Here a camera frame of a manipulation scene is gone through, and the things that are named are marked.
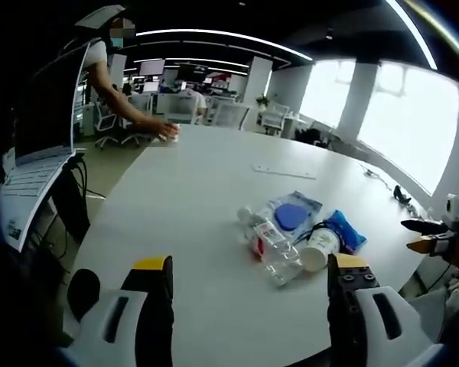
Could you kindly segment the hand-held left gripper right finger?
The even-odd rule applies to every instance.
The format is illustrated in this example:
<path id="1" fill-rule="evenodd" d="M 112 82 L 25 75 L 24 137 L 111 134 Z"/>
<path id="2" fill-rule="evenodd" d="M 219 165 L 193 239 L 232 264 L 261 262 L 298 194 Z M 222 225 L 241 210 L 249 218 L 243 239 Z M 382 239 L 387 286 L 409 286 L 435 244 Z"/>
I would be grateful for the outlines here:
<path id="1" fill-rule="evenodd" d="M 328 256 L 327 296 L 331 366 L 429 366 L 442 349 L 417 310 L 358 256 Z"/>

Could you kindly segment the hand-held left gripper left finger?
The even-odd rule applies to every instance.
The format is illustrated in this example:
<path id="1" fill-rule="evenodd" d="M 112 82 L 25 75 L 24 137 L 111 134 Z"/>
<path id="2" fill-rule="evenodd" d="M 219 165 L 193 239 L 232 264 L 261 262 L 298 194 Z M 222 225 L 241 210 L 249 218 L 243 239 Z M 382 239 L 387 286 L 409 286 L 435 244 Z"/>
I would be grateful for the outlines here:
<path id="1" fill-rule="evenodd" d="M 102 291 L 94 271 L 75 272 L 67 302 L 80 324 L 61 350 L 69 366 L 171 366 L 173 259 L 137 261 L 119 289 Z"/>

